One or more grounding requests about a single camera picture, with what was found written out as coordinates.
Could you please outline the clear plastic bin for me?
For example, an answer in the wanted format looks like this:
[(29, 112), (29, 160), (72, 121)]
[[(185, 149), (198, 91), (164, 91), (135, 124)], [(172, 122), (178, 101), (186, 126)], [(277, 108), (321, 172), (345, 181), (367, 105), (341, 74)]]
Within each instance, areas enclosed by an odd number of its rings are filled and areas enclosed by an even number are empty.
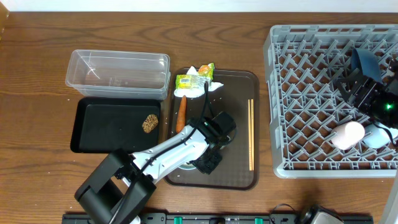
[(84, 96), (164, 100), (170, 81), (167, 54), (74, 50), (65, 84)]

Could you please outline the black waste tray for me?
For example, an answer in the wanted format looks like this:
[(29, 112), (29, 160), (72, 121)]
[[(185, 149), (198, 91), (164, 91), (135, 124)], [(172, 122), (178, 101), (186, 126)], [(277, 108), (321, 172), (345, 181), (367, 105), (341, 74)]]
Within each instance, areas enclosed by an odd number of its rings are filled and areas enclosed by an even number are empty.
[(157, 100), (85, 97), (77, 104), (70, 149), (75, 153), (128, 153), (158, 144), (159, 128), (145, 133), (146, 118), (160, 117)]

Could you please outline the green snack wrapper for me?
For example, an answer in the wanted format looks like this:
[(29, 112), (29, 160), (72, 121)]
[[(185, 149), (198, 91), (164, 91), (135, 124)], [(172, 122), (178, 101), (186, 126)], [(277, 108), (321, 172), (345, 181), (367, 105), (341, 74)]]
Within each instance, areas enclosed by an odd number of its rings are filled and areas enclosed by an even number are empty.
[(201, 75), (177, 75), (176, 89), (202, 89), (205, 83), (211, 83), (211, 78)]

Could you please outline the dried shiitake mushroom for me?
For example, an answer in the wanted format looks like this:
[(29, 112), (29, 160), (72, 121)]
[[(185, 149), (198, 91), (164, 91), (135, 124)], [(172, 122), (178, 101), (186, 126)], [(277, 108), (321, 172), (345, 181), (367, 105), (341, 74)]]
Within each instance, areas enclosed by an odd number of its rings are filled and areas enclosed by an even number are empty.
[(142, 124), (143, 131), (150, 133), (157, 127), (158, 123), (158, 117), (155, 114), (150, 114)]

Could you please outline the dark blue plate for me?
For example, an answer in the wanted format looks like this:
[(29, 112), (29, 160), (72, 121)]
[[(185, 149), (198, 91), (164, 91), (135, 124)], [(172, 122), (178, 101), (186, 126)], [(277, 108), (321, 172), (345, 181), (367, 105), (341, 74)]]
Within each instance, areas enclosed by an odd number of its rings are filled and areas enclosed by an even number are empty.
[(355, 48), (351, 55), (351, 68), (360, 72), (375, 82), (382, 83), (381, 71), (377, 57), (367, 49)]

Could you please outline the orange carrot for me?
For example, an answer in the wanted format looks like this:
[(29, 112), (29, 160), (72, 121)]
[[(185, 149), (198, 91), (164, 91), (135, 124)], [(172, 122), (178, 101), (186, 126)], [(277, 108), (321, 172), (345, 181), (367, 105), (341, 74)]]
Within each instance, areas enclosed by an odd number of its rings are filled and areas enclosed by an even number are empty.
[(177, 122), (175, 130), (177, 133), (181, 132), (185, 127), (185, 117), (187, 109), (187, 97), (184, 95), (180, 101), (180, 107), (177, 113)]

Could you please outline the white crumpled napkin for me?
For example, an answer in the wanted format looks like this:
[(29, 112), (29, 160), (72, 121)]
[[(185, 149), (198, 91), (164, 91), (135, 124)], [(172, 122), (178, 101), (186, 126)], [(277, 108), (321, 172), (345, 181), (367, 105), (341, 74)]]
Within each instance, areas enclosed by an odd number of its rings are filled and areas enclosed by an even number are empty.
[[(182, 75), (198, 75), (198, 70), (194, 66), (191, 66), (186, 72), (186, 74)], [(213, 79), (211, 80), (211, 83), (208, 82), (206, 83), (208, 84), (208, 91), (210, 92), (215, 91), (223, 86), (222, 83), (214, 82)], [(205, 86), (202, 89), (176, 89), (175, 86), (175, 91), (174, 91), (174, 95), (180, 98), (182, 98), (184, 95), (187, 98), (198, 98), (199, 96), (202, 96), (204, 94), (205, 94)]]

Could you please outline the small pink cup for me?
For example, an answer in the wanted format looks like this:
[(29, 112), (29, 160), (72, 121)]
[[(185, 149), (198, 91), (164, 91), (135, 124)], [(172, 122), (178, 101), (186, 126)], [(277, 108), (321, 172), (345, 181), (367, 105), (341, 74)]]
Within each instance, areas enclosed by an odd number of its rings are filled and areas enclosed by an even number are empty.
[(356, 121), (350, 121), (339, 125), (333, 129), (335, 133), (331, 142), (341, 150), (347, 150), (358, 143), (365, 135), (365, 129), (362, 124)]

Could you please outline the brown serving tray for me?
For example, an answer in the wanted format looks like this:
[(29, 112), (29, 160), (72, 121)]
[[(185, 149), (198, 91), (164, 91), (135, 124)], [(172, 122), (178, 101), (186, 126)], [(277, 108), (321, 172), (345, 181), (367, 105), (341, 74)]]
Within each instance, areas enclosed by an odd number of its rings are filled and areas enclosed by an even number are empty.
[[(170, 185), (250, 190), (259, 180), (259, 80), (245, 71), (215, 70), (213, 80), (223, 84), (209, 93), (215, 114), (227, 112), (236, 123), (233, 141), (220, 150), (223, 159), (211, 174), (198, 169), (175, 169), (165, 177)], [(249, 170), (248, 99), (254, 99), (254, 170)]]

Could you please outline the grey dishwasher rack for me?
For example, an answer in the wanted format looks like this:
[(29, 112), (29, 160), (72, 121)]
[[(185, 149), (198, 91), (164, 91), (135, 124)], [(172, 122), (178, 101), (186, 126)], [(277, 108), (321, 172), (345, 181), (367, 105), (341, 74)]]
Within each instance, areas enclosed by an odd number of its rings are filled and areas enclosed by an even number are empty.
[(264, 43), (271, 108), (273, 170), (283, 179), (386, 178), (397, 171), (397, 150), (363, 141), (348, 150), (331, 139), (336, 126), (369, 116), (345, 103), (336, 78), (351, 77), (351, 51), (374, 53), (382, 70), (397, 58), (395, 24), (276, 25)]

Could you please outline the orange snack wrapper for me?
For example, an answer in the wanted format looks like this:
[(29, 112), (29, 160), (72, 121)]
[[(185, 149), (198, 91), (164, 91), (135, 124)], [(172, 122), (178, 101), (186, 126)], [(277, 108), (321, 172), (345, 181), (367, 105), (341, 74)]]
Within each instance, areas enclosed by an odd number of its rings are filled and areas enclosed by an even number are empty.
[(202, 65), (198, 70), (198, 75), (212, 80), (214, 69), (215, 69), (214, 63), (209, 63), (208, 65)]

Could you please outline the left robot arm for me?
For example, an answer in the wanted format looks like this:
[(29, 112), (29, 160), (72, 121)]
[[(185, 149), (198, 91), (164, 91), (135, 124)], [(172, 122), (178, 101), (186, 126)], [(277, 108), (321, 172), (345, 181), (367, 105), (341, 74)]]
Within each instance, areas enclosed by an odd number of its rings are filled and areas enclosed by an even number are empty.
[(115, 150), (78, 188), (75, 199), (95, 223), (133, 223), (158, 181), (175, 169), (191, 164), (212, 173), (235, 129), (234, 119), (222, 111), (213, 119), (191, 119), (174, 137), (145, 151)]

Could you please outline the light blue rice bowl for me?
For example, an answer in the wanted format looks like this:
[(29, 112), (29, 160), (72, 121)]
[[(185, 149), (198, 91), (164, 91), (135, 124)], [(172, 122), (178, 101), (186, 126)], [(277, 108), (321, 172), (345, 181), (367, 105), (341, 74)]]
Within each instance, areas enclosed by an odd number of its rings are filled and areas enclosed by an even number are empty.
[(178, 168), (182, 169), (182, 170), (194, 170), (194, 169), (196, 169), (196, 167), (193, 164), (189, 163), (189, 162), (183, 163)]

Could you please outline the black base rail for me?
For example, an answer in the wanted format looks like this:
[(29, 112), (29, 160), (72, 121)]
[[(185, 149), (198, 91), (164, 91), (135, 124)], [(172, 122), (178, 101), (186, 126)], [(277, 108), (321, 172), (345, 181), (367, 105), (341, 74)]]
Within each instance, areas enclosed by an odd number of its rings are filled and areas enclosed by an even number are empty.
[[(298, 223), (299, 218), (293, 214), (271, 215), (277, 224)], [(142, 224), (255, 224), (271, 223), (269, 216), (264, 215), (167, 215), (165, 213), (145, 213), (140, 216)], [(370, 216), (343, 216), (343, 222), (347, 224), (373, 224)], [(95, 222), (88, 215), (64, 214), (62, 224), (94, 224)]]

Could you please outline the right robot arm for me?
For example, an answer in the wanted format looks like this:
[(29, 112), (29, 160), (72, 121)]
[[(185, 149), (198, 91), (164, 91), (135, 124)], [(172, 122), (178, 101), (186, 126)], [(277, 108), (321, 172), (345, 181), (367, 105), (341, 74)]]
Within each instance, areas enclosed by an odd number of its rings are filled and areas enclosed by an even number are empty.
[(379, 72), (370, 69), (360, 70), (350, 78), (337, 78), (333, 83), (347, 104), (382, 124), (376, 127), (392, 141), (388, 128), (397, 128), (397, 60), (389, 62), (387, 71), (391, 73), (387, 83)]

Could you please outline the small blue cup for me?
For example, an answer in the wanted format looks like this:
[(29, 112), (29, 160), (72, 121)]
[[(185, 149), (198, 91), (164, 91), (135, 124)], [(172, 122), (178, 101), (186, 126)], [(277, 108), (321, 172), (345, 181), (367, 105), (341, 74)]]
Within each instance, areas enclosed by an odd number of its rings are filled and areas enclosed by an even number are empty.
[(364, 129), (367, 136), (363, 139), (365, 145), (373, 149), (379, 149), (391, 143), (391, 140), (388, 134), (385, 132), (384, 128), (391, 133), (393, 139), (397, 137), (397, 129), (388, 128), (387, 126), (376, 122), (374, 124), (366, 126)]

